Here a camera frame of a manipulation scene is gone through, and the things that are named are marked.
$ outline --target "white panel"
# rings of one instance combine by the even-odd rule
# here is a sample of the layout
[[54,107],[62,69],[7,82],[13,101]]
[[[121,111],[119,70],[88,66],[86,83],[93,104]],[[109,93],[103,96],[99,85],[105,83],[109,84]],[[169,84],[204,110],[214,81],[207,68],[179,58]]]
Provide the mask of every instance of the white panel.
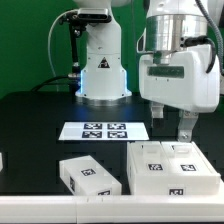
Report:
[[224,197],[133,196],[120,197],[114,206],[114,222],[223,222]]
[[113,223],[114,201],[111,196],[80,198],[77,201],[77,223]]
[[129,141],[148,140],[143,123],[66,122],[59,140]]
[[0,197],[0,223],[76,223],[74,197]]

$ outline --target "black tabletop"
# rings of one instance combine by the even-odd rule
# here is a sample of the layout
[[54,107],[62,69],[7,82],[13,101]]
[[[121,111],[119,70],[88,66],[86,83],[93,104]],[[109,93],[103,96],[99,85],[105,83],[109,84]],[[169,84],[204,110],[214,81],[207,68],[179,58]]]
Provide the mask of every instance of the black tabletop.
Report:
[[[0,101],[0,195],[70,195],[59,161],[91,155],[130,194],[124,141],[58,141],[64,122],[144,122],[152,141],[176,141],[178,110],[165,107],[164,127],[151,128],[148,101],[134,94],[113,107],[79,104],[69,93],[16,92]],[[224,113],[201,114],[192,140],[224,175]]]

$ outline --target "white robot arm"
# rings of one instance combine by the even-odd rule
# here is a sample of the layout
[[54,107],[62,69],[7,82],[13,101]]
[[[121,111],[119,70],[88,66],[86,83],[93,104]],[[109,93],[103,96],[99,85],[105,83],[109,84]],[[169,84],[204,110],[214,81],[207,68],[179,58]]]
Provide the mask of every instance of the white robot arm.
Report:
[[[87,21],[87,64],[81,72],[78,100],[94,105],[111,105],[131,95],[126,71],[121,66],[121,28],[111,6],[123,6],[130,0],[74,0],[77,17]],[[110,18],[107,23],[100,17]]]
[[[202,1],[205,10],[208,2]],[[195,0],[150,1],[138,42],[138,52],[146,53],[140,59],[140,93],[155,102],[155,118],[164,104],[183,111],[180,141],[191,140],[198,113],[213,112],[219,103],[220,64],[206,35],[207,21]]]
[[221,14],[224,6],[224,0],[209,0],[208,12],[217,26],[220,24]]

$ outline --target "white box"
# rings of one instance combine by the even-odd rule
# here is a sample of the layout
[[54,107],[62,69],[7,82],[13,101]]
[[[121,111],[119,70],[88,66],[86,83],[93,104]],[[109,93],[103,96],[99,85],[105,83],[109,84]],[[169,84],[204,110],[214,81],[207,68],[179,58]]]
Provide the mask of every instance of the white box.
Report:
[[60,177],[81,195],[121,195],[121,184],[91,156],[60,161]]
[[134,195],[213,195],[220,174],[195,143],[128,143],[127,174]]

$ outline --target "paper sheet with markers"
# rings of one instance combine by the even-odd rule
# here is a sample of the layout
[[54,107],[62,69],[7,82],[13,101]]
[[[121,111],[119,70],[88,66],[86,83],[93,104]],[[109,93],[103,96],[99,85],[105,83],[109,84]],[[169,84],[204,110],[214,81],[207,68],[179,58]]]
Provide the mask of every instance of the paper sheet with markers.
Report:
[[144,123],[66,122],[61,141],[129,141],[149,140]]

